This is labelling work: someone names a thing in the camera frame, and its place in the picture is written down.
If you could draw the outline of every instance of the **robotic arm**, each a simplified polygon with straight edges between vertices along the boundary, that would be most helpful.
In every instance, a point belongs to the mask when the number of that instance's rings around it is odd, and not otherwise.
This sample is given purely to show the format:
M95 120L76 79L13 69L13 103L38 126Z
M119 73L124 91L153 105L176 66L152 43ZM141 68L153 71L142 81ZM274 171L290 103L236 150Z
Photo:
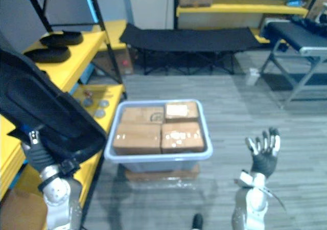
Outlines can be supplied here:
M242 171L237 184L236 206L232 215L233 230L264 230L264 217L268 210L266 179L275 171L281 138L277 129L269 129L270 136L263 132L263 142L246 138L253 164L250 173Z
M0 114L16 129L29 164L42 179L50 230L79 230L79 164L104 148L105 131L26 56L0 45Z
M30 165L40 173L43 192L48 207L46 223L50 230L79 230L82 210L79 197L82 185L72 176L64 176L61 166L42 145L39 132L29 133L31 145L22 144L23 151Z

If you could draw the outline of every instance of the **gray floor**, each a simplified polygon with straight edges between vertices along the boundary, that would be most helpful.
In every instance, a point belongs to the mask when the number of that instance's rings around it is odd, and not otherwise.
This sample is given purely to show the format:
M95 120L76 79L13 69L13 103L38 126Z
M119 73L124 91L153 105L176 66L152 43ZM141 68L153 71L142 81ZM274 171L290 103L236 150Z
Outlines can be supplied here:
M259 51L239 53L236 58L246 72L260 67L266 56L267 52ZM293 72L308 68L302 61L288 66ZM91 83L99 82L106 80L94 78ZM266 229L327 229L327 101L295 101L280 110L276 102L289 93L272 92L261 79L256 86L246 86L244 75L132 75L125 84L130 100L201 101L214 153L200 162L195 181L129 183L117 172L117 165L105 161L86 228L191 229L193 214L201 212L204 229L231 229L238 189L233 179L251 165L244 137L275 126L282 136L282 150L268 187L284 202L287 213L269 199Z

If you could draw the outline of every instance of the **blue object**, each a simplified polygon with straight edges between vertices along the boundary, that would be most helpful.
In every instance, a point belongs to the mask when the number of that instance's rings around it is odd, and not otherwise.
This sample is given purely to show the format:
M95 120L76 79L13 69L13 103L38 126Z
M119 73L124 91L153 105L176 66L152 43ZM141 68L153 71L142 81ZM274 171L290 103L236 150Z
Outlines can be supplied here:
M92 72L94 70L94 65L90 63L87 68L84 70L82 75L80 76L80 80L83 84L87 84Z
M286 5L290 6L290 7L301 7L302 1L301 0L288 0Z
M86 0L86 1L87 1L87 4L88 4L88 7L90 8L90 12L91 12L91 15L92 15L92 18L93 18L94 22L98 23L99 20L97 18L96 11L94 10L94 7L92 5L92 1L91 0Z

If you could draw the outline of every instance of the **robot finger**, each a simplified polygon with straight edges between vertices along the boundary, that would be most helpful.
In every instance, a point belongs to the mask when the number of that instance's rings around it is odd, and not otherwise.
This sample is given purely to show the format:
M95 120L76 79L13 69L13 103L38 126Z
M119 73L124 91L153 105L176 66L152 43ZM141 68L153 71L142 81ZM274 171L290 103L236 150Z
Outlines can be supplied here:
M255 138L255 143L256 143L256 147L258 149L258 152L261 152L261 142L259 137Z
M273 156L277 157L278 152L281 149L281 137L277 129L274 129L274 140L275 140L275 144L271 152Z
M251 151L252 155L259 154L258 149L256 148L255 143L251 138L245 138L245 144L247 145L247 148Z
M275 136L276 136L276 129L273 127L269 128L269 135L270 135L270 141L269 141L269 151L272 151L272 149L275 147Z
M263 142L264 142L264 144L263 144L263 151L265 152L268 149L268 134L267 134L267 132L266 131L263 131L262 132L262 136L263 136Z

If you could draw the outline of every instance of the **black bag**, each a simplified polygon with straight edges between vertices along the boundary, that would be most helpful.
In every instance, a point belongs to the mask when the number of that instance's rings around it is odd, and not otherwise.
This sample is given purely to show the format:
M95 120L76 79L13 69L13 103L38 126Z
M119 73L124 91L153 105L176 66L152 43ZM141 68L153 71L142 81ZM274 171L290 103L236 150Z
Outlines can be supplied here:
M8 135L29 144L38 130L61 163L81 163L104 148L106 133L68 93L58 89L26 56L0 47L0 113L16 129Z

